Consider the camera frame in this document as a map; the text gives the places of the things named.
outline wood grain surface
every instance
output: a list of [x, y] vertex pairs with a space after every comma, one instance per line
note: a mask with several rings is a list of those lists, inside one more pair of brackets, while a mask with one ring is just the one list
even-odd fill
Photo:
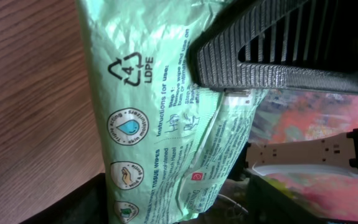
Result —
[[73, 0], [0, 0], [0, 223], [99, 172], [101, 146]]

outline crinkled plastic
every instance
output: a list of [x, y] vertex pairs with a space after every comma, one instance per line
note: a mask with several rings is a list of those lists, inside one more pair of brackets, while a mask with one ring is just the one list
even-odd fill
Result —
[[263, 90], [195, 85], [191, 42], [227, 1], [78, 0], [110, 223], [189, 220], [214, 202]]

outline hand icon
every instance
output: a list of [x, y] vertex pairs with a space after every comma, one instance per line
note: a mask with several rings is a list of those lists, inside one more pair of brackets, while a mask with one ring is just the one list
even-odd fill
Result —
[[124, 167], [122, 168], [122, 181], [126, 184], [126, 185], [129, 185], [131, 184], [131, 174], [129, 172], [129, 170]]

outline white cable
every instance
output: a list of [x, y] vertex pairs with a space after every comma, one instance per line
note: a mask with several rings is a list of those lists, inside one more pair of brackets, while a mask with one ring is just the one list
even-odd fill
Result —
[[226, 199], [226, 200], [228, 200], [228, 201], [234, 203], [234, 206], [240, 207], [240, 208], [245, 212], [245, 214], [248, 215], [248, 210], [247, 210], [246, 208], [242, 207], [238, 202], [234, 201], [233, 199], [229, 198], [229, 197], [226, 196], [226, 195], [218, 194], [218, 196], [220, 196], [220, 197], [222, 197], [222, 198], [224, 198], [224, 199]]

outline blue water drop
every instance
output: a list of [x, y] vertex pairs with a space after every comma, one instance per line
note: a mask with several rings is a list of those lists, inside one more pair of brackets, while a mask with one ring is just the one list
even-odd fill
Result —
[[118, 128], [121, 132], [127, 134], [127, 135], [134, 135], [139, 131], [139, 123], [135, 120], [127, 121], [126, 123], [123, 123], [119, 125]]

